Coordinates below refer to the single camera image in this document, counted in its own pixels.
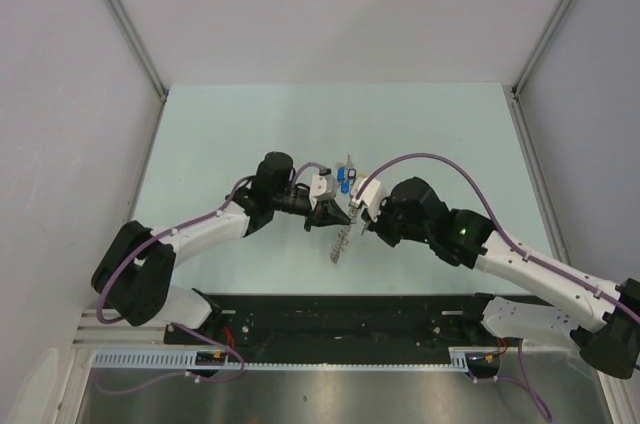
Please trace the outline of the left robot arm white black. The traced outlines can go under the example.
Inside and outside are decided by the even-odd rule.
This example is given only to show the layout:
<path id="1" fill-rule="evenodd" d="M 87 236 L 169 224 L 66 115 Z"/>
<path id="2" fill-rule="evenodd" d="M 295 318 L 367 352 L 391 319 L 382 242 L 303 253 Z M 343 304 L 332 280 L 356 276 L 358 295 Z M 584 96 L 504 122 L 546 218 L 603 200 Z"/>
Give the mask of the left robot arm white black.
<path id="1" fill-rule="evenodd" d="M 199 343 L 214 341 L 221 331 L 217 305 L 196 289 L 172 285 L 175 268 L 217 244 L 254 234 L 277 212 L 303 217 L 306 231 L 349 224 L 335 200 L 337 180 L 330 169 L 316 168 L 311 183 L 301 183 L 292 157 L 270 152 L 207 214 L 170 227 L 124 224 L 91 278 L 98 321 L 138 327 L 158 320 L 185 327 Z"/>

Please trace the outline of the metal disc with keyrings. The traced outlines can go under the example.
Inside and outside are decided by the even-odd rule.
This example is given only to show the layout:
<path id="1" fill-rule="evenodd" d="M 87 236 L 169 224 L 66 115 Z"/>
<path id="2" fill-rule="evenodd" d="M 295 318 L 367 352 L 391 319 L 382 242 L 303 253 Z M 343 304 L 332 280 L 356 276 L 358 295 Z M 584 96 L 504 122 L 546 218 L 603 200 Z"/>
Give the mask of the metal disc with keyrings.
<path id="1" fill-rule="evenodd" d="M 338 233 L 338 237 L 334 242 L 331 252 L 329 254 L 329 259 L 332 264 L 337 264 L 339 259 L 346 249 L 349 243 L 349 236 L 354 224 L 357 221 L 357 217 L 359 214 L 359 209 L 357 207 L 350 206 L 348 210 L 349 223 L 341 228 Z"/>

